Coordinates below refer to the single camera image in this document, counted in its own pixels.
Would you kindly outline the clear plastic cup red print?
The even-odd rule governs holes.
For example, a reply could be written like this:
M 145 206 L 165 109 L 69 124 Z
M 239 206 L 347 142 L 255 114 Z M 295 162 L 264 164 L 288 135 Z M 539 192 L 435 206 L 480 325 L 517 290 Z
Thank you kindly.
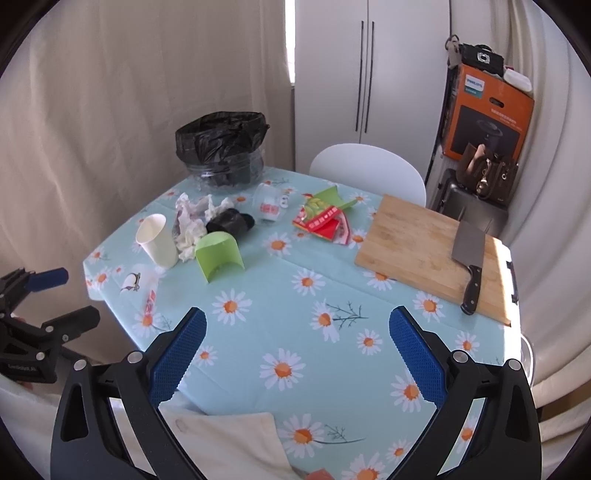
M 290 195 L 279 187 L 260 183 L 252 196 L 252 215 L 259 222 L 274 223 L 290 206 Z

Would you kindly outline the frosted plastic cup cartoon print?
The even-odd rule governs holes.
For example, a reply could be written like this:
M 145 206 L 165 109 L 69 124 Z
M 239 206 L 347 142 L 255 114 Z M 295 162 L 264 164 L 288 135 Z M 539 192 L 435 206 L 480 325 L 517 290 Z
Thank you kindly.
M 134 294 L 140 304 L 139 324 L 148 328 L 154 325 L 156 294 L 162 270 L 147 264 L 135 264 L 125 275 L 120 294 Z

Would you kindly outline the white round chair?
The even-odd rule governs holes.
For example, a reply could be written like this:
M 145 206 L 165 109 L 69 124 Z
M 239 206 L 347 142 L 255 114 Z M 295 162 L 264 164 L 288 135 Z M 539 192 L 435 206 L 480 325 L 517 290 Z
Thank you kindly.
M 427 191 L 420 173 L 399 155 L 380 147 L 356 143 L 329 146 L 312 160 L 310 174 L 426 206 Z

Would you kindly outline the grey small bag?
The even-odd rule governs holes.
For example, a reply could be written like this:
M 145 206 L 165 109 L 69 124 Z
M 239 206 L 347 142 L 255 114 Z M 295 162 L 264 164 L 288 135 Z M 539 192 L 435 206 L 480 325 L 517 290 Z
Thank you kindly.
M 453 70 L 462 63 L 461 43 L 456 34 L 452 34 L 446 40 L 445 49 L 448 53 L 448 68 Z

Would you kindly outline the white tissue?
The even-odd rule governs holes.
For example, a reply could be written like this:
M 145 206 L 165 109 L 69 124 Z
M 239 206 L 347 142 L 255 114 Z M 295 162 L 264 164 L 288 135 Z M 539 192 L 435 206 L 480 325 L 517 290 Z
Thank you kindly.
M 211 195 L 193 201 L 186 193 L 182 193 L 176 199 L 172 238 L 181 262 L 187 262 L 193 257 L 198 241 L 207 234 L 207 223 L 233 207 L 235 204 L 229 198 L 222 199 L 216 205 Z

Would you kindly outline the beige curtain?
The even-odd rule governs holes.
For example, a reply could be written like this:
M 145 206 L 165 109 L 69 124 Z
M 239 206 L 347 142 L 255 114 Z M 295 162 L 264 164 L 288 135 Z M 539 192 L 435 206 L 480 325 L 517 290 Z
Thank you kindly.
M 63 267 L 40 323 L 88 304 L 83 260 L 186 174 L 175 131 L 259 111 L 266 163 L 294 165 L 281 1 L 62 1 L 1 78 L 1 269 Z

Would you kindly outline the brown leather handbag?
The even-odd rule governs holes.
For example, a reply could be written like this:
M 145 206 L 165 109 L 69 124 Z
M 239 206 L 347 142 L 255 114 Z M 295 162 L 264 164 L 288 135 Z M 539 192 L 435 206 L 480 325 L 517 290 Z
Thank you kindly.
M 482 200 L 507 206 L 519 170 L 511 156 L 499 156 L 484 144 L 469 143 L 456 170 L 457 181 Z

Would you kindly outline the green paper piece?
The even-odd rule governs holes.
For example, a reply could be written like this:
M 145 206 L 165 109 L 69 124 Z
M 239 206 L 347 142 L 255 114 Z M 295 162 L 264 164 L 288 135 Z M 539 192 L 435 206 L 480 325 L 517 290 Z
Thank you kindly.
M 325 204 L 334 206 L 335 208 L 338 208 L 342 211 L 345 211 L 346 209 L 356 205 L 356 198 L 353 198 L 352 200 L 345 200 L 341 195 L 339 195 L 337 185 L 332 185 L 321 192 L 315 193 L 314 197 L 318 200 L 321 200 Z

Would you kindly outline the white small case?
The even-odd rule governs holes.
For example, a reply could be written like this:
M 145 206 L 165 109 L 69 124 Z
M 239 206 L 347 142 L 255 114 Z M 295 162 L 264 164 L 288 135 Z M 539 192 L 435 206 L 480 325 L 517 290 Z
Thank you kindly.
M 503 80 L 526 94 L 531 94 L 533 92 L 533 85 L 530 78 L 513 68 L 505 69 Z

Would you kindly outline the black trash bag liner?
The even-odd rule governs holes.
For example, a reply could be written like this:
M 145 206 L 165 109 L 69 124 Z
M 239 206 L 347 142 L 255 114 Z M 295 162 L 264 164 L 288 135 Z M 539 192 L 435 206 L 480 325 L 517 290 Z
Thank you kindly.
M 269 130 L 263 113 L 217 111 L 177 129 L 175 151 L 186 165 L 216 165 L 255 152 Z

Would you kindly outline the black suitcase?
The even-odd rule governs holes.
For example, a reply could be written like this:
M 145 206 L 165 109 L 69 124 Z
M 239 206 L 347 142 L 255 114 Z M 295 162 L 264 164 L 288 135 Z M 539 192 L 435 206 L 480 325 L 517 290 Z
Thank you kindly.
M 496 238 L 501 237 L 509 218 L 507 207 L 471 193 L 457 181 L 451 168 L 444 171 L 439 181 L 431 209 L 458 221 L 466 220 Z

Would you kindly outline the bamboo cutting board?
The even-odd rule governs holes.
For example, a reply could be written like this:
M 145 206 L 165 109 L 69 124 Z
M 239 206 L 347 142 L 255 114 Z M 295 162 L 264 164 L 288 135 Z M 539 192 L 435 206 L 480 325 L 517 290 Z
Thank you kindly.
M 452 218 L 386 195 L 355 263 L 459 305 L 470 274 L 452 259 L 458 226 Z M 510 249 L 488 235 L 477 312 L 507 326 L 520 321 L 511 261 Z

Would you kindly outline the black wrapper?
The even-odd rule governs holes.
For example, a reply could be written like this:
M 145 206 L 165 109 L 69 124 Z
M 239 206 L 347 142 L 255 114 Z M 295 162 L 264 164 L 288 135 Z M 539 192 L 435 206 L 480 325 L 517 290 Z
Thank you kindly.
M 208 233 L 224 232 L 238 239 L 249 233 L 255 224 L 252 215 L 228 208 L 209 220 L 205 228 Z

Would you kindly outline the red green snack bag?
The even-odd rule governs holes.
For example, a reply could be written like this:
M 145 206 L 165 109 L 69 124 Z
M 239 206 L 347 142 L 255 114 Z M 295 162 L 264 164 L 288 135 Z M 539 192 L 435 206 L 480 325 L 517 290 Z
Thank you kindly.
M 346 209 L 355 204 L 346 202 L 337 206 L 318 197 L 308 198 L 294 217 L 293 225 L 322 240 L 346 245 L 351 238 Z

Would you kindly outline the white paper cup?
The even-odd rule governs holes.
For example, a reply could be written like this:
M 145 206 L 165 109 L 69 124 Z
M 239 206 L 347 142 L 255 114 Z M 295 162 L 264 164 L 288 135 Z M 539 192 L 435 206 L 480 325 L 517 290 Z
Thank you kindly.
M 170 269 L 178 261 L 176 245 L 163 214 L 147 216 L 136 231 L 135 241 L 160 268 Z

